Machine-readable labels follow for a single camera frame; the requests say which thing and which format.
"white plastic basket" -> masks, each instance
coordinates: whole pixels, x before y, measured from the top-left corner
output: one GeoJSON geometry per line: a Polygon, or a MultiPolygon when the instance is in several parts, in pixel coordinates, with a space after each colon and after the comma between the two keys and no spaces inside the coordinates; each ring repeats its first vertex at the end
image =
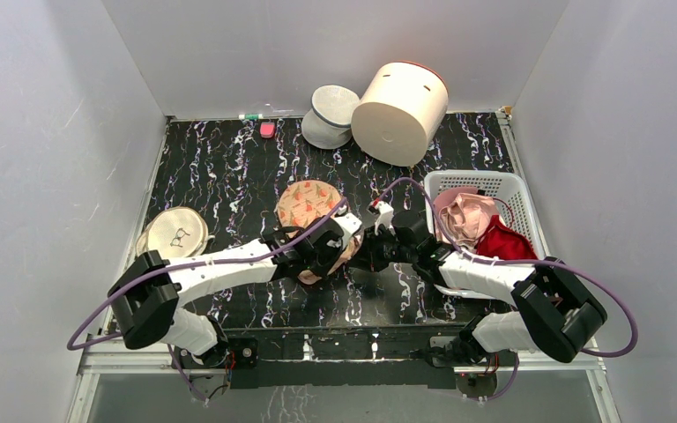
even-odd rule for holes
{"type": "MultiPolygon", "coordinates": [[[[522,234],[533,246],[533,252],[538,258],[544,258],[544,244],[536,228],[536,219],[533,216],[533,205],[525,182],[516,174],[507,174],[504,172],[493,172],[488,170],[440,170],[427,174],[424,178],[424,190],[434,201],[435,198],[446,189],[456,187],[476,187],[483,189],[488,197],[495,197],[507,203],[515,215],[515,221],[510,225],[510,229],[522,234]]],[[[497,209],[503,217],[503,221],[509,224],[510,213],[507,208],[497,202],[497,209]]],[[[432,227],[432,208],[427,204],[427,228],[431,234],[432,227]]],[[[483,294],[453,291],[442,286],[436,286],[438,290],[447,295],[455,295],[466,298],[489,299],[483,294]]]]}

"white cylinder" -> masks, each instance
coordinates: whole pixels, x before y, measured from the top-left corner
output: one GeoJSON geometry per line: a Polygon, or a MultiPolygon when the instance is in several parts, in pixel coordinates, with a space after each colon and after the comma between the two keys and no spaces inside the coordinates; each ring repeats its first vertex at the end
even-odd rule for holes
{"type": "Polygon", "coordinates": [[[388,63],[375,74],[352,114],[352,133],[370,156],[413,166],[427,152],[448,110],[448,90],[433,71],[388,63]]]}

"black marbled surface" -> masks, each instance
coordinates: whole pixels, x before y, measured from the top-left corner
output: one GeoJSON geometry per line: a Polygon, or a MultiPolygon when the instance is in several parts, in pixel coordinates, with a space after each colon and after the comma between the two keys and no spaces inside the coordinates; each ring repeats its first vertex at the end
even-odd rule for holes
{"type": "MultiPolygon", "coordinates": [[[[302,138],[300,119],[276,122],[277,136],[270,140],[260,138],[256,122],[170,123],[147,221],[169,207],[191,207],[216,236],[206,250],[213,252],[274,227],[276,202],[295,181],[336,186],[370,224],[368,203],[399,176],[422,182],[434,170],[512,170],[494,113],[447,115],[424,160],[410,169],[373,160],[353,141],[319,150],[302,138]]],[[[392,193],[391,203],[397,210],[424,209],[422,195],[406,186],[392,193]]],[[[290,279],[238,286],[195,301],[191,309],[215,315],[229,329],[276,329],[464,323],[492,306],[442,295],[410,267],[395,265],[380,273],[342,268],[315,286],[290,279]]]]}

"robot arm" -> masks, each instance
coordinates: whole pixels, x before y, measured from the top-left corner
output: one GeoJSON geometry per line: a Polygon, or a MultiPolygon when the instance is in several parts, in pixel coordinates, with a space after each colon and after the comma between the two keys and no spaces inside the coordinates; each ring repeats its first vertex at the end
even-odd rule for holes
{"type": "Polygon", "coordinates": [[[189,302],[235,286],[264,283],[311,271],[327,276],[352,237],[361,233],[361,221],[346,208],[316,228],[293,248],[276,256],[249,263],[286,246],[286,232],[301,228],[281,228],[233,249],[201,256],[162,260],[156,251],[139,256],[108,292],[108,296],[134,278],[162,267],[200,263],[198,267],[173,270],[136,286],[111,304],[123,342],[138,349],[156,342],[177,346],[192,353],[204,364],[220,362],[227,353],[227,337],[219,323],[183,308],[189,302]]]}
{"type": "MultiPolygon", "coordinates": [[[[387,221],[389,208],[379,203],[370,210],[387,221]]],[[[367,229],[349,265],[380,271],[391,262],[410,263],[428,283],[485,293],[517,308],[477,317],[445,347],[430,344],[432,361],[440,366],[478,363],[501,350],[541,350],[571,362],[606,321],[606,311],[573,274],[549,266],[476,263],[438,242],[414,211],[395,213],[390,227],[367,229]]]]}
{"type": "MultiPolygon", "coordinates": [[[[410,263],[429,283],[485,293],[517,308],[477,317],[444,346],[430,340],[427,358],[436,366],[475,364],[506,349],[541,350],[555,360],[570,362],[606,321],[606,311],[570,273],[548,266],[475,263],[455,253],[449,244],[438,242],[418,213],[393,214],[385,203],[371,210],[379,214],[378,220],[364,231],[361,248],[349,266],[381,271],[390,263],[410,263]]],[[[144,253],[108,296],[149,271],[190,262],[208,265],[160,274],[114,301],[112,308],[126,347],[165,342],[189,351],[204,364],[219,363],[227,354],[224,331],[216,320],[182,306],[228,288],[296,277],[305,270],[325,277],[351,238],[361,232],[361,222],[344,210],[274,257],[252,263],[215,263],[276,251],[290,241],[287,230],[296,228],[275,230],[241,247],[202,256],[168,261],[156,251],[144,253]]]]}

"pink object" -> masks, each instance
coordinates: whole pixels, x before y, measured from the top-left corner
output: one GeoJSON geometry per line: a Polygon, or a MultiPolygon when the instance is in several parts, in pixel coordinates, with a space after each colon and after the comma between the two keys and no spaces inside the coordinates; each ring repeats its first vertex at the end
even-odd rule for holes
{"type": "MultiPolygon", "coordinates": [[[[472,194],[470,189],[460,190],[469,192],[458,192],[452,204],[440,209],[440,220],[455,237],[458,245],[473,247],[498,211],[491,197],[472,194]]],[[[435,235],[438,240],[442,238],[440,228],[435,228],[435,235]]]]}
{"type": "Polygon", "coordinates": [[[263,139],[273,138],[274,134],[276,134],[276,123],[274,123],[274,122],[262,122],[260,133],[261,133],[261,138],[263,138],[263,139]]]}
{"type": "Polygon", "coordinates": [[[435,210],[437,211],[437,214],[440,214],[440,210],[442,210],[444,207],[447,207],[455,201],[456,197],[458,194],[476,194],[479,192],[479,189],[476,187],[456,187],[456,188],[450,188],[446,189],[445,191],[437,194],[437,197],[435,197],[435,201],[433,204],[435,205],[435,210]]]}

